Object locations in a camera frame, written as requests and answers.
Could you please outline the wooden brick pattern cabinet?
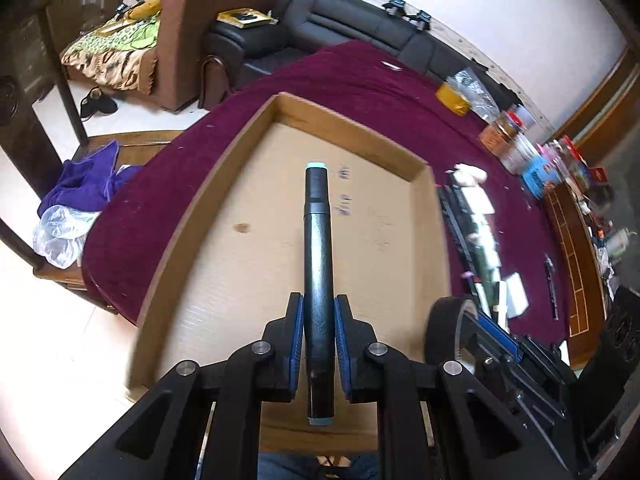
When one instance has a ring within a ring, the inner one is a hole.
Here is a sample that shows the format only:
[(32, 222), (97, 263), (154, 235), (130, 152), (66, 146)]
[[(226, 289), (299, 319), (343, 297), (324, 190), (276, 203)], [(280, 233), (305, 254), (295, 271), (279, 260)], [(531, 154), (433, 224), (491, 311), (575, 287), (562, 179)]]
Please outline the wooden brick pattern cabinet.
[(570, 366), (584, 367), (596, 352), (605, 324), (605, 294), (596, 250), (577, 198), (566, 183), (549, 188), (544, 196), (558, 236), (570, 283), (568, 357)]

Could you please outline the blue cartoon container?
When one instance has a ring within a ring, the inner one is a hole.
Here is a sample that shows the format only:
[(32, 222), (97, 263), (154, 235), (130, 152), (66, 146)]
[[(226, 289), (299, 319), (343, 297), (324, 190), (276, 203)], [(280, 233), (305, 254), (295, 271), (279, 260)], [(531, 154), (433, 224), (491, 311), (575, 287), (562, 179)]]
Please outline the blue cartoon container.
[(537, 155), (530, 161), (522, 180), (528, 192), (537, 200), (542, 200), (550, 188), (562, 182), (558, 170), (544, 155)]

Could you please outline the orange label jar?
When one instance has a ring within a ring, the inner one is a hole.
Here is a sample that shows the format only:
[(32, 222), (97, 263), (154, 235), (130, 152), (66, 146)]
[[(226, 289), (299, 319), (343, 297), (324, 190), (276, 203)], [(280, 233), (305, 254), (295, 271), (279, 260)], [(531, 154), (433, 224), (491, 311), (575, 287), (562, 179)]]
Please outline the orange label jar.
[(513, 112), (501, 112), (478, 136), (480, 143), (496, 157), (510, 150), (515, 137), (520, 133), (522, 122)]

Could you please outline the black marker teal caps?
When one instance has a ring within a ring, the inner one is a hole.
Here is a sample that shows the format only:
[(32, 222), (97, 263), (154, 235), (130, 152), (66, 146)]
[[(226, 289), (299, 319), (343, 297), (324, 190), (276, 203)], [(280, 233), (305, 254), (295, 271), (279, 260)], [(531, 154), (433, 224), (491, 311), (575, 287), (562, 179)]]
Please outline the black marker teal caps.
[(322, 162), (305, 169), (304, 336), (308, 420), (334, 419), (335, 321), (329, 174)]

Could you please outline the leopard floral blanket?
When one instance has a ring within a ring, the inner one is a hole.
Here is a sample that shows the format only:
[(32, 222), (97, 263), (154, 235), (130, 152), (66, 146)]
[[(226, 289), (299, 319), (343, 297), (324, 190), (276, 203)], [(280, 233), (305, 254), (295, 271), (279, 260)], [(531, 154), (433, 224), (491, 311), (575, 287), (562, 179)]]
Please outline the leopard floral blanket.
[(149, 94), (159, 33), (158, 13), (143, 20), (111, 20), (69, 44), (61, 64), (99, 86)]

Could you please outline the cardboard tray box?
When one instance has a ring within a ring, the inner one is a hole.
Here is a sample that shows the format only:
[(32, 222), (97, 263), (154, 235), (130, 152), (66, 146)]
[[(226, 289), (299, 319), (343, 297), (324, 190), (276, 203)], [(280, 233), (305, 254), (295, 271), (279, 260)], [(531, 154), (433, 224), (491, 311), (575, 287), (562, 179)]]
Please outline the cardboard tray box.
[(419, 156), (289, 93), (270, 98), (196, 192), (146, 292), (126, 387), (146, 393), (183, 360), (228, 359), (304, 288), (305, 169), (329, 174), (334, 290), (380, 341), (420, 360), (450, 292), (436, 183)]

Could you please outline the yellow box on sofa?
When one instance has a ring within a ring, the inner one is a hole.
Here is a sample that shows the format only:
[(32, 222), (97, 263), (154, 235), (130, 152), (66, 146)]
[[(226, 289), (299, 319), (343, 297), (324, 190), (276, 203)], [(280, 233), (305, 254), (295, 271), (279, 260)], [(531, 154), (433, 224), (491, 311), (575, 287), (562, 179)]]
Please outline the yellow box on sofa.
[(269, 14), (252, 8), (239, 8), (220, 12), (217, 15), (217, 21), (238, 29), (274, 25), (277, 23)]

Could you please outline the black shoes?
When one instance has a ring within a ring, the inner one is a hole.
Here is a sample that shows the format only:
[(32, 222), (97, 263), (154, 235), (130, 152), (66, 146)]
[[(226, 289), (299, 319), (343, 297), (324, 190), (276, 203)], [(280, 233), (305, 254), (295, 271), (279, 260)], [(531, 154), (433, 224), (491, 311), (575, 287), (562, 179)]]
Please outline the black shoes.
[(96, 114), (111, 115), (117, 111), (117, 103), (99, 87), (92, 88), (80, 101), (79, 116), (83, 122)]

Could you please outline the white plastic bag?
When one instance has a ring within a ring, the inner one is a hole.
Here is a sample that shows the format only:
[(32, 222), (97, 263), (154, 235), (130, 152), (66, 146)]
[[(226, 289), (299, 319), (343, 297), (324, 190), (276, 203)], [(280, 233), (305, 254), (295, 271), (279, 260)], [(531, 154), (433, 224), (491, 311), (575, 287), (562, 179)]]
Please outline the white plastic bag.
[(49, 207), (35, 229), (32, 249), (51, 266), (70, 268), (81, 259), (88, 233), (100, 214), (63, 205)]

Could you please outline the purple cloth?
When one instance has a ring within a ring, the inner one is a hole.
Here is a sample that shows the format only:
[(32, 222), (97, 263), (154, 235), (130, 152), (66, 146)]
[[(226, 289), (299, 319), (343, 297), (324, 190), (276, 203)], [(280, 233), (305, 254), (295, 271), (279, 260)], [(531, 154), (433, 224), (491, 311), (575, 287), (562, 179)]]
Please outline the purple cloth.
[(65, 206), (80, 211), (98, 212), (141, 169), (141, 165), (119, 165), (120, 146), (112, 141), (79, 162), (63, 162), (62, 174), (55, 186), (43, 197), (37, 214), (47, 209)]

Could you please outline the white power adapter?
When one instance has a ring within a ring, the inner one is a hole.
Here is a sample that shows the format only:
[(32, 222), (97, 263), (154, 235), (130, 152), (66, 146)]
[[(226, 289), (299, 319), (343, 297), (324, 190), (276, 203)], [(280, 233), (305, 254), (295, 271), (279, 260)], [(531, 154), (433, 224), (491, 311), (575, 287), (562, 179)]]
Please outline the white power adapter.
[(503, 283), (506, 284), (506, 317), (518, 318), (529, 307), (521, 275), (512, 273), (503, 280)]

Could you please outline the yellow tape roll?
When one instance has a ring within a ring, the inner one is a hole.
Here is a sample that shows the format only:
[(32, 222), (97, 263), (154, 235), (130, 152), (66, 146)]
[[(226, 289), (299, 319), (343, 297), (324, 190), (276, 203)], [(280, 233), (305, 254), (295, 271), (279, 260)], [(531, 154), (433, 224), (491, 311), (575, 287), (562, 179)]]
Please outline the yellow tape roll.
[(469, 113), (471, 105), (465, 96), (456, 89), (452, 88), (450, 84), (443, 82), (435, 93), (436, 99), (442, 103), (447, 110), (453, 112), (459, 117), (463, 117)]

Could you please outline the black pen on cloth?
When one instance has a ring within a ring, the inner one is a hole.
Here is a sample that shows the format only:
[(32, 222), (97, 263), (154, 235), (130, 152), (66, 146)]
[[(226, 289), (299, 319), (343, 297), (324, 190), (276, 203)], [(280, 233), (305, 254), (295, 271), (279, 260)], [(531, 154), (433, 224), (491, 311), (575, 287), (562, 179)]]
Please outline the black pen on cloth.
[(544, 272), (546, 272), (546, 279), (549, 292), (549, 300), (551, 304), (552, 320), (558, 322), (560, 319), (558, 296), (556, 296), (554, 274), (555, 266), (549, 255), (544, 255)]

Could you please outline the black leather sofa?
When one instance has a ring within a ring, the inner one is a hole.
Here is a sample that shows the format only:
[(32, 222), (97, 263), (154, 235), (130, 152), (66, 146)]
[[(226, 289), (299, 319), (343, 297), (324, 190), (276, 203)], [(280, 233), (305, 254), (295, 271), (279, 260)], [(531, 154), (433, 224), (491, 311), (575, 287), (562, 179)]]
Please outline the black leather sofa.
[(377, 8), (362, 0), (280, 0), (273, 9), (277, 23), (240, 29), (221, 22), (209, 26), (202, 52), (218, 58), (233, 90), (268, 76), (325, 47), (359, 40), (376, 47), (431, 80), (443, 82), (469, 68), (480, 78), (498, 107), (521, 103), (516, 93), (488, 74), (475, 58), (447, 46), (398, 14), (395, 1)]

